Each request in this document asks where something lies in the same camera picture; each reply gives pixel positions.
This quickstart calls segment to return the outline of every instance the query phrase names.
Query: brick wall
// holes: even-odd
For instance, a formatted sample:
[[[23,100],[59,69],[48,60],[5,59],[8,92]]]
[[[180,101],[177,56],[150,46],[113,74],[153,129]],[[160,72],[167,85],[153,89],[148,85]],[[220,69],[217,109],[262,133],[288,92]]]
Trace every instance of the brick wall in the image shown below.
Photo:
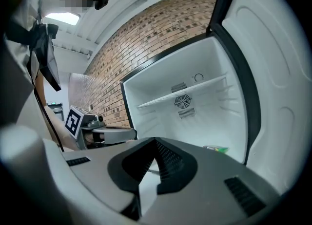
[[[129,126],[119,81],[160,52],[203,34],[216,0],[163,0],[121,26],[104,44],[84,75],[72,74],[69,103]]]

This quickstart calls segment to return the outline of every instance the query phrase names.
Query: door shelf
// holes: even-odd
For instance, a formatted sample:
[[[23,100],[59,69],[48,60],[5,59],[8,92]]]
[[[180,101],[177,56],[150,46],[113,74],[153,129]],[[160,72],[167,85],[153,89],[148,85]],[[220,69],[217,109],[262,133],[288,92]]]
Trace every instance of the door shelf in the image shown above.
[[[182,90],[174,92],[172,94],[168,94],[168,95],[165,95],[163,97],[160,97],[160,98],[154,99],[152,101],[146,102],[146,103],[144,103],[142,105],[137,106],[137,108],[151,106],[151,105],[158,104],[158,103],[170,100],[170,99],[175,99],[176,97],[179,97],[179,96],[184,95],[184,94],[190,94],[190,93],[192,93],[194,91],[197,91],[197,90],[203,89],[205,87],[211,86],[214,83],[219,82],[219,81],[225,79],[225,77],[226,76],[223,75],[223,76],[211,79],[211,80],[207,80],[205,82],[202,82],[202,83],[199,83],[197,85],[188,87],[186,89],[182,89]]]

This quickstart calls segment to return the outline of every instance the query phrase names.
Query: vent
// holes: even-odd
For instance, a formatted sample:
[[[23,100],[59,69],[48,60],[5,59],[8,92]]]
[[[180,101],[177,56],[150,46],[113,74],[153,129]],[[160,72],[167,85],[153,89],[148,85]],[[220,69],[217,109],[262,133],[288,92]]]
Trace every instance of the vent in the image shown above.
[[[177,84],[177,85],[171,87],[171,92],[175,93],[177,91],[180,91],[180,90],[186,89],[186,88],[187,88],[186,84],[183,82],[183,83],[180,83],[180,84]]]
[[[67,164],[69,166],[75,166],[75,165],[80,165],[80,164],[83,164],[83,163],[86,163],[86,162],[89,162],[89,161],[90,161],[89,158],[81,157],[81,158],[77,158],[77,159],[68,160]]]
[[[188,108],[190,104],[191,98],[186,94],[175,98],[175,105],[181,109]]]
[[[248,217],[256,214],[265,207],[265,204],[261,202],[239,178],[229,178],[225,180],[224,183]]]
[[[195,110],[194,110],[194,108],[189,108],[189,109],[186,109],[183,111],[179,111],[179,116],[181,119],[194,117],[195,116]]]

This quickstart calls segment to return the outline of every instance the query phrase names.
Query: cable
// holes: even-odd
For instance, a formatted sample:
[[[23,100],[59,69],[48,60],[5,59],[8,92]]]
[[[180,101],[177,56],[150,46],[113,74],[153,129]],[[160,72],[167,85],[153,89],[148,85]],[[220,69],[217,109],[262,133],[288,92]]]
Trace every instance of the cable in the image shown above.
[[[30,51],[30,56],[29,56],[29,61],[31,61],[32,53],[33,53],[33,51],[31,50],[31,51]],[[64,148],[63,148],[63,145],[62,145],[62,143],[61,143],[61,141],[60,141],[59,135],[58,135],[57,131],[55,130],[54,126],[52,125],[52,122],[51,122],[51,120],[50,120],[50,118],[49,118],[47,112],[45,111],[42,102],[41,102],[41,99],[40,99],[40,97],[39,97],[39,94],[38,94],[38,92],[37,92],[36,86],[35,86],[34,81],[33,81],[33,77],[32,77],[32,75],[31,75],[31,71],[29,72],[29,74],[30,74],[31,82],[32,82],[33,85],[34,85],[34,93],[35,93],[35,97],[36,97],[36,99],[37,99],[37,102],[39,103],[40,109],[42,110],[42,112],[44,113],[46,119],[48,120],[48,123],[49,123],[49,125],[51,126],[51,128],[52,128],[52,130],[53,130],[53,132],[54,132],[54,134],[55,134],[55,137],[57,138],[57,141],[58,141],[58,144],[59,144],[59,147],[60,147],[61,151],[64,152]]]

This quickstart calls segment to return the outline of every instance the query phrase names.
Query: fan grille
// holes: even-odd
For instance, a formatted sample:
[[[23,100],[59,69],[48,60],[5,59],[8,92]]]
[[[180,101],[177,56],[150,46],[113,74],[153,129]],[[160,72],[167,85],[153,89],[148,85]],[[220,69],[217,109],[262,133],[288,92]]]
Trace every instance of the fan grille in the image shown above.
[[[191,98],[188,95],[182,95],[175,99],[175,105],[181,109],[188,108],[191,104]]]
[[[177,84],[177,85],[174,85],[173,87],[171,87],[171,92],[172,93],[175,93],[177,91],[180,91],[182,89],[186,89],[186,84],[184,82],[180,83],[180,84]]]
[[[181,119],[195,117],[195,109],[189,108],[189,109],[179,111],[179,116]]]

